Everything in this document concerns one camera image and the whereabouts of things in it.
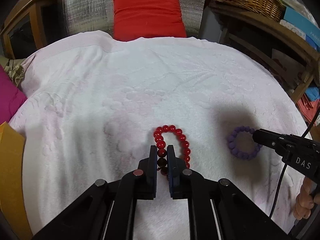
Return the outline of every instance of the metal screw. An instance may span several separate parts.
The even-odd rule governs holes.
[[[182,171],[182,173],[183,173],[184,175],[190,176],[190,175],[192,174],[192,170],[184,169],[184,170]]]
[[[229,186],[230,185],[230,180],[228,179],[220,179],[220,184],[223,186]]]
[[[102,187],[104,184],[105,184],[105,180],[104,179],[97,179],[96,181],[95,181],[95,185],[97,186],[97,187]]]
[[[143,170],[135,170],[133,174],[134,176],[141,176],[143,174]]]

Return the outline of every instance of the beige fabric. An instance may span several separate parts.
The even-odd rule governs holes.
[[[12,83],[18,86],[24,77],[24,70],[21,63],[25,59],[7,59],[0,55],[0,65],[3,67],[4,71],[10,77]]]

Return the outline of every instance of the bed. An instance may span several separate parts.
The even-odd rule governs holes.
[[[26,137],[22,182],[33,234],[96,179],[120,179],[148,157],[159,125],[190,142],[191,169],[230,179],[266,214],[283,167],[263,147],[232,156],[226,137],[239,125],[301,135],[305,122],[272,75],[239,51],[195,38],[115,41],[95,31],[57,41],[23,64],[28,100],[10,125]],[[176,153],[179,144],[165,134]],[[253,147],[245,135],[237,143]],[[288,233],[303,176],[287,168],[273,220]],[[134,239],[188,239],[188,205],[172,200],[160,173],[153,201],[138,201]]]

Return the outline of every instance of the red pillow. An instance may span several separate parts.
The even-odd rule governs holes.
[[[26,100],[26,96],[11,82],[0,65],[0,125],[9,122]]]
[[[187,37],[179,0],[113,0],[113,3],[115,40]]]

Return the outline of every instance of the red bead bracelet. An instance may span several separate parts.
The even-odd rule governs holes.
[[[182,147],[182,153],[183,153],[183,159],[186,162],[186,166],[189,169],[190,168],[190,153],[191,150],[189,149],[190,143],[186,141],[186,136],[182,133],[182,130],[180,128],[176,129],[174,125],[164,125],[164,126],[159,126],[153,133],[153,137],[155,138],[155,142],[158,148],[158,156],[159,159],[157,161],[157,164],[159,168],[157,169],[158,171],[161,171],[162,175],[167,175],[168,174],[168,168],[167,166],[167,160],[164,158],[167,156],[167,151],[164,149],[165,148],[165,141],[162,137],[163,132],[173,132],[176,136],[178,141],[181,143]]]

